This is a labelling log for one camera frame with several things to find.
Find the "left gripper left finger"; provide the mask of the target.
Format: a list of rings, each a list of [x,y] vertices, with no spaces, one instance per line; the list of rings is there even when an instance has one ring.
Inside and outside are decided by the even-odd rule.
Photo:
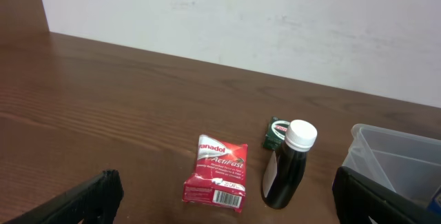
[[[8,221],[9,224],[112,224],[124,191],[117,170],[104,170],[72,189]]]

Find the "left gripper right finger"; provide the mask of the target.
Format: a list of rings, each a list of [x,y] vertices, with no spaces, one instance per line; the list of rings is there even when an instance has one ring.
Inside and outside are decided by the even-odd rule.
[[[440,224],[439,214],[346,166],[337,169],[332,192],[341,224]]]

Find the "blue medicine box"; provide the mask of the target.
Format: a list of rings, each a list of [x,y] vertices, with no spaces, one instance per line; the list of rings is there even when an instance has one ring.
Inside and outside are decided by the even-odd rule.
[[[435,214],[441,215],[441,187],[439,187],[433,194],[427,210]]]

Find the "clear plastic container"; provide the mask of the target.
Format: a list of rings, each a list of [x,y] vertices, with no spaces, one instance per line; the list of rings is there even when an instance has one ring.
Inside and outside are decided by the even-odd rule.
[[[343,165],[423,208],[440,188],[440,141],[356,124]]]

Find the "dark bottle white cap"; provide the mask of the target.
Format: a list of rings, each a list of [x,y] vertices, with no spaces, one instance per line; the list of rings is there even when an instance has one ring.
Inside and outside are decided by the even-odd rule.
[[[317,129],[304,120],[293,120],[285,139],[273,151],[265,173],[261,192],[265,204],[273,209],[286,207],[305,173],[307,154],[318,136]]]

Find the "green Zam-Buk box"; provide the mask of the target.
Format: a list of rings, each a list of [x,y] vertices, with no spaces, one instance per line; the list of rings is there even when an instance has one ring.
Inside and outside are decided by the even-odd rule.
[[[268,150],[276,150],[285,140],[285,133],[289,124],[289,121],[279,119],[275,116],[270,118],[262,147]]]

